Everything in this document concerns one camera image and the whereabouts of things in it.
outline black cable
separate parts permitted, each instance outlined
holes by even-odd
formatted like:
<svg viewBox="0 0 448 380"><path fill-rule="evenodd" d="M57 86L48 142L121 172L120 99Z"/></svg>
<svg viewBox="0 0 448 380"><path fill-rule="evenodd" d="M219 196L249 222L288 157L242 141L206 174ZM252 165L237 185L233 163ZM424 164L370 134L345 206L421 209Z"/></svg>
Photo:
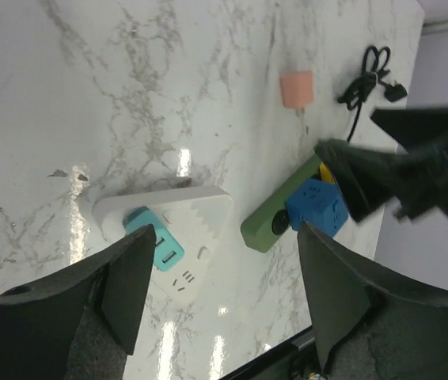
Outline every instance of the black cable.
<svg viewBox="0 0 448 380"><path fill-rule="evenodd" d="M381 57L385 54L384 62L381 66ZM370 69L369 61L373 55L373 61ZM375 46L369 46L366 48L365 55L363 56L363 62L361 64L361 76L355 79L347 88L344 95L339 97L337 101L341 104L345 103L349 111L356 109L356 115L354 122L352 123L351 131L347 136L347 142L349 143L354 135L356 126L358 125L359 116L361 115L361 108L363 103L366 102L372 91L377 84L384 86L386 89L392 89L393 86L389 83L385 83L382 79L391 71L386 69L389 59L391 58L391 49L389 47L383 47L381 50Z"/></svg>

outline round hole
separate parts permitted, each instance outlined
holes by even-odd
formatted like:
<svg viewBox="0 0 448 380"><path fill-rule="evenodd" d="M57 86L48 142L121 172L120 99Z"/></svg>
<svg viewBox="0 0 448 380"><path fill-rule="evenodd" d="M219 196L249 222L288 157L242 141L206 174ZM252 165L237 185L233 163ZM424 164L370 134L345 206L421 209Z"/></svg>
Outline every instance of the round hole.
<svg viewBox="0 0 448 380"><path fill-rule="evenodd" d="M289 213L287 210L280 210L271 221L271 231L273 234L282 235L289 228Z"/></svg>
<svg viewBox="0 0 448 380"><path fill-rule="evenodd" d="M19 287L12 287L8 291L5 291L1 295L22 295L24 293L28 293L32 290L32 287L29 285L20 285Z"/></svg>

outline marble table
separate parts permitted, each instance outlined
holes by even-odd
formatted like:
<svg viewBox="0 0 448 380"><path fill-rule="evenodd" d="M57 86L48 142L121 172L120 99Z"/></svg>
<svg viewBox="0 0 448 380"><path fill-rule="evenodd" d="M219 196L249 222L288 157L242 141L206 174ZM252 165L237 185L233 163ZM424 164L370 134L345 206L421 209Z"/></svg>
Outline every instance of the marble table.
<svg viewBox="0 0 448 380"><path fill-rule="evenodd" d="M196 301L155 284L125 379L217 379L310 325L295 234L267 254L239 225L352 118L335 102L368 44L408 86L414 0L0 0L0 292L103 249L81 204L218 184L230 228ZM279 73L313 70L315 103L282 107ZM367 118L355 142L391 147ZM374 256L382 213L337 239Z"/></svg>

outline blue block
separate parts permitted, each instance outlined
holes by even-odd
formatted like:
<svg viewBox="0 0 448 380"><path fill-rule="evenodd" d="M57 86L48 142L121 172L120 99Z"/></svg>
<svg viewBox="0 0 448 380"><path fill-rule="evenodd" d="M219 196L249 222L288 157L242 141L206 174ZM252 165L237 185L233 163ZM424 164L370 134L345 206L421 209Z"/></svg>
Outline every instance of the blue block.
<svg viewBox="0 0 448 380"><path fill-rule="evenodd" d="M147 207L142 207L133 211L123 221L123 226L128 234L149 224L154 226L157 236L154 265L161 272L167 272L182 260L185 251L159 218Z"/></svg>
<svg viewBox="0 0 448 380"><path fill-rule="evenodd" d="M335 184L308 179L286 202L290 225L299 231L302 223L313 224L334 237L349 217L340 190Z"/></svg>

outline white marble surface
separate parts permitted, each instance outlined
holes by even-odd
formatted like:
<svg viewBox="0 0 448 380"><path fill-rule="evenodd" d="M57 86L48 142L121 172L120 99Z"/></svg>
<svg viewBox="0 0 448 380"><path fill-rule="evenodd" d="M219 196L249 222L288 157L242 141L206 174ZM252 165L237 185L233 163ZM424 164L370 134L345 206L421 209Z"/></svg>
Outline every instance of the white marble surface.
<svg viewBox="0 0 448 380"><path fill-rule="evenodd" d="M334 101L368 44L410 82L414 0L0 0L0 292L104 247L80 209L177 176L236 203L198 299L151 284L125 379L216 379L310 324L294 233L268 254L239 225L352 118ZM313 70L305 115L279 73ZM366 118L355 141L392 146ZM49 177L55 171L66 177ZM373 257L382 214L338 239Z"/></svg>

